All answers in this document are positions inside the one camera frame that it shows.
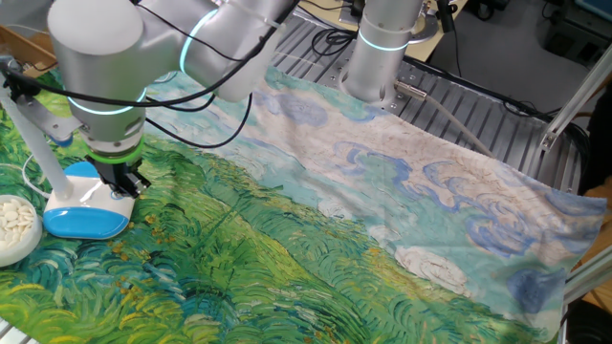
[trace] blue plastic object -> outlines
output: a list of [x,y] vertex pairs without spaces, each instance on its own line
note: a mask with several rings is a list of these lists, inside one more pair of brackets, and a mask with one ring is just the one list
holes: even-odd
[[70,146],[71,144],[73,144],[73,136],[71,135],[69,139],[65,140],[65,141],[58,141],[58,140],[54,140],[54,138],[50,137],[50,139],[57,144],[58,146],[62,147],[62,148],[66,148],[68,146]]
[[121,233],[128,224],[128,219],[116,212],[86,207],[45,211],[42,220],[54,236],[79,239],[107,239]]
[[66,176],[99,178],[98,171],[89,162],[77,162],[64,169]]
[[612,22],[612,1],[610,0],[576,0],[576,5]]

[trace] white beans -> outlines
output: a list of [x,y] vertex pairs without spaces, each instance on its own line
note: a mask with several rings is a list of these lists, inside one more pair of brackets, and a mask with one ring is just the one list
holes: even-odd
[[0,204],[0,250],[17,245],[32,229],[35,216],[16,199]]

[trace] bowl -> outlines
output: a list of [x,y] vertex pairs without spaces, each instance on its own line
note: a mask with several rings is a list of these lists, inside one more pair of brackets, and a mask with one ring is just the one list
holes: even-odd
[[12,247],[4,247],[0,250],[0,267],[9,266],[24,259],[28,254],[32,253],[42,237],[42,224],[40,218],[36,215],[34,206],[28,200],[18,196],[0,195],[0,204],[10,202],[11,200],[17,200],[22,205],[29,207],[34,214],[34,219],[32,229],[21,237],[20,242]]

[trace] metal frame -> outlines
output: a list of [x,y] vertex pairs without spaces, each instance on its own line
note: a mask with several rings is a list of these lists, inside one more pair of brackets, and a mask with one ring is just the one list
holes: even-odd
[[563,106],[555,119],[548,125],[542,135],[539,146],[534,154],[532,168],[529,171],[531,177],[536,177],[541,162],[546,153],[551,151],[553,145],[561,135],[563,130],[567,128],[574,116],[595,93],[598,87],[605,81],[607,76],[612,73],[612,45],[608,48],[605,54],[600,58],[598,63],[593,67],[586,79],[574,94],[574,96]]

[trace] green grass pattern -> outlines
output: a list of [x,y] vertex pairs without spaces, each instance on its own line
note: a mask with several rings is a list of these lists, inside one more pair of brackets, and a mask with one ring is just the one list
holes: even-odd
[[[41,343],[525,343],[542,333],[416,277],[360,222],[326,218],[241,167],[146,137],[153,183],[108,241],[45,234],[0,269],[0,316]],[[56,148],[81,161],[79,139]],[[0,190],[29,156],[0,118]],[[35,163],[28,168],[41,182]],[[43,183],[47,191],[50,187]]]

